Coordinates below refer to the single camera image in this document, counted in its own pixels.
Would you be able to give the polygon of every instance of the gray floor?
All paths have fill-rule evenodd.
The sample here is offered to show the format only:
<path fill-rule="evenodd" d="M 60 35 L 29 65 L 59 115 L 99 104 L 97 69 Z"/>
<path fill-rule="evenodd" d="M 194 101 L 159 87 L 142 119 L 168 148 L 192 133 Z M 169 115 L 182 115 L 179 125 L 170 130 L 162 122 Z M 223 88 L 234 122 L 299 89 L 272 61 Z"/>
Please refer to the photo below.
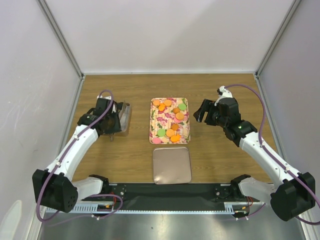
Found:
<path fill-rule="evenodd" d="M 44 225 L 38 240 L 305 240 L 300 223 L 281 221 L 265 207 L 249 220 L 217 214 L 114 214 L 95 220 L 60 213 Z"/>

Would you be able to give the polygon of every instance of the floral tray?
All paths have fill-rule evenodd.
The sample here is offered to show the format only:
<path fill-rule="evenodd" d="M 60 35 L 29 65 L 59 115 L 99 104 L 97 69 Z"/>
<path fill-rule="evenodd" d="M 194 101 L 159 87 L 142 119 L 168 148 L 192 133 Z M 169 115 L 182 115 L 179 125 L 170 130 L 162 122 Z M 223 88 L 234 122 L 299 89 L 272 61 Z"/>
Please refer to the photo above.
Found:
<path fill-rule="evenodd" d="M 190 141 L 189 108 L 186 98 L 153 98 L 150 109 L 150 143 L 187 144 Z"/>

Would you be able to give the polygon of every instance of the wooden table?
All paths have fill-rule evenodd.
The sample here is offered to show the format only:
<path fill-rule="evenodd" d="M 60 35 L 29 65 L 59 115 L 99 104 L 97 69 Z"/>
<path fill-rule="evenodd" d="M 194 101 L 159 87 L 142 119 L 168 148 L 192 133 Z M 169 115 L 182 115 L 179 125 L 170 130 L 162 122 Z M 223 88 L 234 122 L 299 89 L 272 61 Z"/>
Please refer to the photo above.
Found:
<path fill-rule="evenodd" d="M 191 156 L 192 182 L 228 183 L 242 174 L 270 182 L 260 166 L 225 137 L 221 127 L 198 123 L 192 116 L 204 98 L 217 99 L 218 87 L 236 83 L 258 90 L 252 74 L 86 76 L 71 127 L 72 133 L 79 117 L 96 105 L 97 95 L 103 89 L 111 90 L 115 101 L 130 103 L 132 116 L 129 135 L 115 137 L 113 142 L 110 142 L 108 136 L 101 136 L 84 156 L 73 180 L 82 180 L 96 174 L 109 178 L 111 182 L 153 182 L 152 152 L 154 148 L 163 145 L 149 142 L 150 100 L 184 97 L 188 100 L 190 111 L 191 141 L 186 146 Z M 242 119 L 250 121 L 259 129 L 262 106 L 258 98 L 243 87 L 233 87 L 230 90 L 239 103 Z M 268 123 L 264 127 L 263 137 L 275 149 Z"/>

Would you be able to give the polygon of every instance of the green circle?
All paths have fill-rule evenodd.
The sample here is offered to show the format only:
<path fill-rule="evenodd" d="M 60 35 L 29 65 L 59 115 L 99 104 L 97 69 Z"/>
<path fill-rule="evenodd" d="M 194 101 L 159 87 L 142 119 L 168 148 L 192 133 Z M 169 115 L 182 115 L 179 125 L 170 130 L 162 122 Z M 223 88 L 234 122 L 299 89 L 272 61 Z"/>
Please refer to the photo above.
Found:
<path fill-rule="evenodd" d="M 166 135 L 166 130 L 164 130 L 163 128 L 160 128 L 157 134 L 159 137 L 164 137 Z"/>
<path fill-rule="evenodd" d="M 178 108 L 179 108 L 181 111 L 184 111 L 184 110 L 187 109 L 187 106 L 186 106 L 184 103 L 180 103 L 180 104 L 178 105 Z"/>

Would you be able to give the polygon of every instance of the white wall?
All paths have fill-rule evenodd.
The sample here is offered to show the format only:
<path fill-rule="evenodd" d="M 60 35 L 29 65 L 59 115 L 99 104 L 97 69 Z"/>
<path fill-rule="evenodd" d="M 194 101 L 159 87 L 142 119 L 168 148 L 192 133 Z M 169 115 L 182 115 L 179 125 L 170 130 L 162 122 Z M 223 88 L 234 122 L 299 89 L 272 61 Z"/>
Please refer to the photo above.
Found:
<path fill-rule="evenodd" d="M 14 239 L 22 240 L 32 175 L 57 155 L 80 80 L 35 0 L 0 1 L 0 16 L 0 222 L 21 200 Z"/>
<path fill-rule="evenodd" d="M 320 1 L 302 1 L 261 75 L 287 161 L 320 197 Z M 314 220 L 320 220 L 316 206 Z"/>
<path fill-rule="evenodd" d="M 255 71 L 293 0 L 47 0 L 84 73 Z"/>

